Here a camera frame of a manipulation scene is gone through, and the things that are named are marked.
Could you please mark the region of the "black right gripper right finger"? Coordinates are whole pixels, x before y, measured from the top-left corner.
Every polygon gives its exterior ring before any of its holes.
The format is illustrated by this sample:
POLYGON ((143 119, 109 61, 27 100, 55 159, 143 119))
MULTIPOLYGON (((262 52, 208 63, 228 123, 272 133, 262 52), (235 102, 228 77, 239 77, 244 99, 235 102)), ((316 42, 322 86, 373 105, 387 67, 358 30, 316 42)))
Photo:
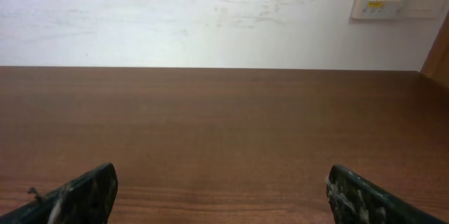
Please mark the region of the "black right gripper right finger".
POLYGON ((326 196, 336 224, 444 224, 338 164, 326 179, 326 196))

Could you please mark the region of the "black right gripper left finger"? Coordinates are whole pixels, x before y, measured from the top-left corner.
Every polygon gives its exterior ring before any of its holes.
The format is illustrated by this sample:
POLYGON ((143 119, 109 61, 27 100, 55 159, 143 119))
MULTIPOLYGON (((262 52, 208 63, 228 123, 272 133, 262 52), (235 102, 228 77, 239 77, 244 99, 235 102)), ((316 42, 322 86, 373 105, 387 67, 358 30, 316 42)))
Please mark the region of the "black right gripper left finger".
POLYGON ((34 200, 1 216, 1 224, 107 223, 118 192, 112 163, 102 164, 43 195, 35 187, 34 200))

